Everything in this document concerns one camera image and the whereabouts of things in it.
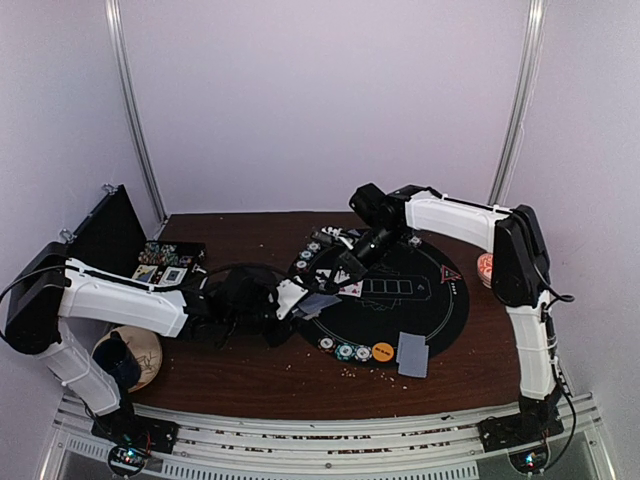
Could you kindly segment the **six of hearts card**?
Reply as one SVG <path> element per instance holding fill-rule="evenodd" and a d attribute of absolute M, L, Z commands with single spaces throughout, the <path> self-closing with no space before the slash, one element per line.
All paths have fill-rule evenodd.
<path fill-rule="evenodd" d="M 362 295 L 362 290 L 363 290 L 363 282 L 359 281 L 359 282 L 341 287 L 338 294 L 360 298 Z"/>

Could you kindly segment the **blue playing card deck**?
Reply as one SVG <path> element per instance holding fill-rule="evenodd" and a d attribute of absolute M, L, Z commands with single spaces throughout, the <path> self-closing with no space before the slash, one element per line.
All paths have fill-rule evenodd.
<path fill-rule="evenodd" d="M 297 305 L 297 316 L 304 320 L 316 318 L 323 310 L 340 302 L 341 299 L 337 295 L 313 294 Z"/>

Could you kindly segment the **yellow big blind button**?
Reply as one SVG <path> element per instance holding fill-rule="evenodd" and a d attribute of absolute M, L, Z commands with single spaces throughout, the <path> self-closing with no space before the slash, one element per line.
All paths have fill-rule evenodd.
<path fill-rule="evenodd" d="M 372 349 L 373 359 L 380 363 L 387 363 L 394 359 L 395 357 L 395 349 L 394 347 L 386 342 L 378 342 L 376 343 Z"/>

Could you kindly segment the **red triangular all-in marker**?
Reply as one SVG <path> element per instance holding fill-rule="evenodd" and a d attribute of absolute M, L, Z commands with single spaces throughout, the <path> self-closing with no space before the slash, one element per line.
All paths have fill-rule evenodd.
<path fill-rule="evenodd" d="M 456 282 L 462 279 L 462 275 L 447 265 L 441 266 L 441 282 Z"/>

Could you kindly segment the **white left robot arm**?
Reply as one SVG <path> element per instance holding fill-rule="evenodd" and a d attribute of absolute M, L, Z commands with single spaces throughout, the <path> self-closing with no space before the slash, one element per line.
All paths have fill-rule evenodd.
<path fill-rule="evenodd" d="M 193 275 L 179 284 L 149 284 L 99 270 L 48 244 L 2 292 L 9 308 L 2 339 L 40 359 L 123 444 L 144 433 L 125 407 L 125 389 L 78 341 L 69 318 L 141 328 L 166 338 L 223 344 L 241 332 L 278 345 L 292 331 L 291 313 L 312 288 L 270 265 L 236 263 L 209 283 Z"/>

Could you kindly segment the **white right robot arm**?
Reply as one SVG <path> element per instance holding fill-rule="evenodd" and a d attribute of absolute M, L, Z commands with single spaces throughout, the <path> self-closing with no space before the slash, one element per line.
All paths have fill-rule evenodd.
<path fill-rule="evenodd" d="M 416 237 L 431 231 L 492 254 L 491 288 L 511 319 L 521 367 L 521 394 L 542 401 L 555 388 L 553 343 L 545 325 L 550 306 L 550 260 L 533 209 L 477 205 L 430 187 L 408 185 L 385 194 L 373 184 L 351 198 L 369 225 L 356 239 L 355 258 L 365 268 L 360 294 L 304 328 L 313 339 L 351 347 L 351 357 L 382 364 L 380 344 L 392 348 L 402 334 L 423 336 L 431 355 L 446 350 L 466 324 L 470 298 L 464 276 L 442 252 Z"/>

